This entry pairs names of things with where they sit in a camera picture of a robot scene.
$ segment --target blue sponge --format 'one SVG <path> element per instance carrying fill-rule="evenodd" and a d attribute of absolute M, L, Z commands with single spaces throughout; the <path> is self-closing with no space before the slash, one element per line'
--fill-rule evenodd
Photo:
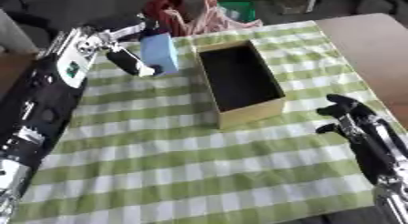
<path fill-rule="evenodd" d="M 169 33 L 145 37 L 140 44 L 140 58 L 146 66 L 161 66 L 163 69 L 161 75 L 179 70 L 177 51 Z"/>

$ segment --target open box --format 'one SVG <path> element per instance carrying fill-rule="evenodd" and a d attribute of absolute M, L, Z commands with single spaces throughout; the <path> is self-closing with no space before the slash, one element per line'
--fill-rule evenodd
<path fill-rule="evenodd" d="M 220 129 L 281 113 L 285 95 L 251 41 L 198 48 Z"/>

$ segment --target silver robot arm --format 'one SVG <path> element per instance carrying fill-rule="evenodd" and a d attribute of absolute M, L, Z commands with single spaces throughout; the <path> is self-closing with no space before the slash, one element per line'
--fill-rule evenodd
<path fill-rule="evenodd" d="M 102 22 L 110 26 L 83 25 L 61 32 L 1 100 L 0 223 L 13 217 L 43 158 L 63 134 L 98 52 L 106 52 L 108 59 L 133 76 L 161 72 L 159 67 L 144 65 L 118 42 L 157 26 L 149 25 L 141 15 L 126 19 Z"/>
<path fill-rule="evenodd" d="M 328 95 L 332 106 L 318 114 L 332 116 L 339 124 L 316 132 L 336 132 L 350 142 L 364 176 L 374 185 L 374 204 L 390 224 L 408 224 L 408 149 L 387 121 L 359 101 Z"/>

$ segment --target green checkered tablecloth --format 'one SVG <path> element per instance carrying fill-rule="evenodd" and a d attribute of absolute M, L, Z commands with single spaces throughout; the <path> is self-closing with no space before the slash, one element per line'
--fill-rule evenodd
<path fill-rule="evenodd" d="M 287 102 L 280 116 L 221 132 L 194 51 L 243 39 L 253 39 Z M 405 130 L 314 22 L 174 42 L 180 71 L 171 76 L 129 76 L 98 57 L 14 222 L 273 223 L 372 205 L 346 141 L 314 133 L 333 121 L 315 109 L 329 104 L 326 94 L 344 94 Z"/>

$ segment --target green container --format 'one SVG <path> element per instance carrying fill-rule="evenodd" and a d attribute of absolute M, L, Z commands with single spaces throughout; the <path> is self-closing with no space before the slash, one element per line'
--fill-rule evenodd
<path fill-rule="evenodd" d="M 253 3 L 249 1 L 221 1 L 219 5 L 227 9 L 226 15 L 232 19 L 248 23 L 256 20 Z"/>

